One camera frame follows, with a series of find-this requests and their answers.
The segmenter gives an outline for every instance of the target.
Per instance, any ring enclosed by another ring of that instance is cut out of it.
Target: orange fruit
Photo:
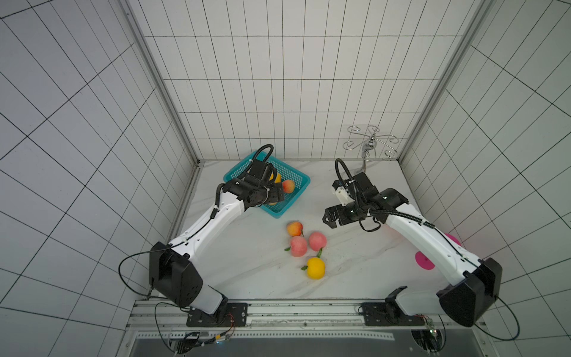
[[[284,187],[284,192],[287,194],[290,194],[295,190],[295,182],[292,180],[285,180],[282,182],[282,186]]]
[[[303,235],[303,224],[299,222],[291,222],[286,229],[290,236]]]

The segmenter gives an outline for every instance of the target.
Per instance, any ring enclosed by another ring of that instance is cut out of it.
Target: metal hook rack
[[[345,150],[353,150],[359,146],[362,147],[363,145],[365,145],[365,146],[368,146],[369,148],[373,148],[373,150],[375,151],[375,157],[376,157],[377,156],[377,149],[376,149],[377,143],[376,143],[376,141],[377,141],[377,142],[380,142],[380,143],[389,147],[389,149],[386,149],[384,152],[384,154],[387,158],[392,159],[393,157],[395,157],[395,155],[397,153],[397,150],[394,147],[392,147],[391,145],[389,145],[388,143],[397,144],[399,142],[399,139],[396,136],[391,135],[391,134],[377,135],[377,133],[379,132],[379,127],[377,127],[377,126],[368,125],[367,129],[365,129],[365,134],[360,133],[359,131],[361,131],[361,128],[358,126],[355,126],[355,125],[349,126],[347,128],[347,131],[350,134],[356,134],[356,135],[361,135],[363,137],[366,137],[366,139],[364,139],[363,141],[361,141],[358,144],[356,144],[352,140],[348,140],[347,142],[345,142],[343,144],[343,148]],[[382,141],[379,138],[387,138],[388,140]],[[369,153],[368,150],[364,150],[364,153],[366,153],[367,157],[371,156],[371,153]],[[363,155],[363,160],[371,161],[371,160],[366,159],[365,155]]]

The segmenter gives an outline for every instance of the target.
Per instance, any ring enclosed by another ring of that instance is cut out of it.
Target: peach
[[[303,235],[303,224],[299,222],[291,222],[286,228],[290,236]]]
[[[323,233],[313,232],[309,236],[309,246],[315,251],[319,251],[321,248],[325,248],[327,245],[327,238]]]
[[[295,236],[289,240],[292,256],[303,256],[307,252],[307,241],[302,236]]]
[[[282,186],[284,187],[284,192],[287,194],[290,194],[295,190],[295,182],[292,180],[285,180],[282,182]]]

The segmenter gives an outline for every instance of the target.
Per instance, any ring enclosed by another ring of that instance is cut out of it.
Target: teal plastic basket
[[[228,182],[231,179],[237,177],[250,163],[254,153],[248,155],[245,159],[240,161],[236,166],[232,168],[232,170],[228,171],[226,175],[224,175],[224,182]],[[256,160],[263,160],[266,157],[266,153],[262,152],[258,155]],[[262,210],[268,212],[274,218],[280,218],[288,208],[298,199],[299,196],[305,191],[311,179],[308,175],[305,175],[303,172],[294,169],[290,165],[284,163],[276,159],[273,156],[270,156],[268,162],[272,163],[274,167],[278,170],[278,173],[282,175],[282,182],[285,180],[292,180],[295,182],[295,190],[290,194],[284,194],[284,200],[278,202],[277,204],[270,206],[268,204],[264,204],[261,208]]]

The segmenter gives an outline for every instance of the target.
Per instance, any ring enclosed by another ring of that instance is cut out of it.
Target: white marble table
[[[204,165],[183,229],[213,204],[216,185],[236,163]],[[311,177],[309,187],[279,219],[250,208],[232,222],[197,266],[205,283],[230,299],[382,299],[402,285],[445,286],[438,270],[420,268],[418,249],[388,226],[369,233],[357,223],[331,229],[321,221],[325,208],[339,204],[331,193],[336,179],[332,161],[288,164]],[[359,165],[348,162],[350,169]],[[416,206],[397,162],[370,163],[367,175],[379,191],[395,188]],[[286,224],[294,220],[302,222],[306,238],[320,231],[328,239],[321,280],[307,278],[300,269],[314,251],[309,248],[301,258],[284,251],[289,246]]]

